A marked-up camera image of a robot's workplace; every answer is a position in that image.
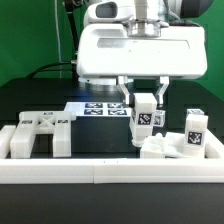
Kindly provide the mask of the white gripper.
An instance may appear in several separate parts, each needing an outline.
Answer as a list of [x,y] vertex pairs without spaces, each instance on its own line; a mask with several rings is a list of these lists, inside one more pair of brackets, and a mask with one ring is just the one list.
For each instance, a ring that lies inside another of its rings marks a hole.
[[195,79],[206,70],[205,32],[201,27],[170,26],[163,28],[159,37],[149,38],[130,37],[120,24],[91,24],[81,34],[78,75],[84,78],[118,76],[116,86],[126,106],[130,103],[127,77],[161,76],[155,97],[162,105],[169,77]]

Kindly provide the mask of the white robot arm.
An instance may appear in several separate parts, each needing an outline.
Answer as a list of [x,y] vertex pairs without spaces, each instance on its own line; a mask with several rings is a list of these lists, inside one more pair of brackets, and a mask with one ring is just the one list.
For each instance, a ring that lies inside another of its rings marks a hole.
[[82,78],[115,79],[125,96],[129,79],[158,78],[158,99],[171,78],[205,74],[206,34],[192,20],[214,0],[90,0],[77,55]]

